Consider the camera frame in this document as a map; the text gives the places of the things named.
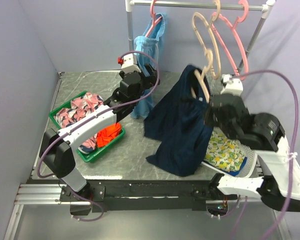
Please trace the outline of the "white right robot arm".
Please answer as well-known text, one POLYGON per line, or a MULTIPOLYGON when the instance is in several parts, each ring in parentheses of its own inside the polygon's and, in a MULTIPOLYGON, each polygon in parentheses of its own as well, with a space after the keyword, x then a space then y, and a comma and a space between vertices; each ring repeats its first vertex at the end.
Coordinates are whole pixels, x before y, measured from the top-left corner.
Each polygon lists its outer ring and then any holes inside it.
POLYGON ((300 213, 300 166, 277 117, 250 113, 240 96, 225 93, 210 97, 204 123, 255 151, 270 172, 254 178, 217 173, 209 182, 211 196, 247 196, 276 211, 300 213))

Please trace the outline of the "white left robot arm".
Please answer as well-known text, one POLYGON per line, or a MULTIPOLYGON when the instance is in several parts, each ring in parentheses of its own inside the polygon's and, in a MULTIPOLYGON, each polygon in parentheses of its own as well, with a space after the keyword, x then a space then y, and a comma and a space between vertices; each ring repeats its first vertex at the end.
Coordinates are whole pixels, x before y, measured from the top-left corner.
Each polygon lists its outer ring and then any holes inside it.
POLYGON ((90 187, 76 168, 73 152, 104 128, 127 117, 137 103, 146 98, 145 90, 153 90, 160 83, 158 71, 150 63, 144 67, 148 75, 137 70, 120 71, 119 87, 93 113, 59 131, 50 128, 44 133, 39 163, 45 163, 53 175, 74 192, 86 192, 90 187))

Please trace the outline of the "navy blue shorts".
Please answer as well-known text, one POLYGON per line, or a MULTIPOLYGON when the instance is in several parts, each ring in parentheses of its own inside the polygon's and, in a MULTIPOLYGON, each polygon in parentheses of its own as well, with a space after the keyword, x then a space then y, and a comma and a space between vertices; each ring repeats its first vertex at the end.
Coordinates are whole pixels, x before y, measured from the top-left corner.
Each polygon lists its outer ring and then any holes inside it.
POLYGON ((208 104, 194 75, 196 70, 187 65, 144 120, 144 136, 160 141, 156 153, 146 157, 147 162, 179 177, 195 173, 213 132, 204 124, 208 104))

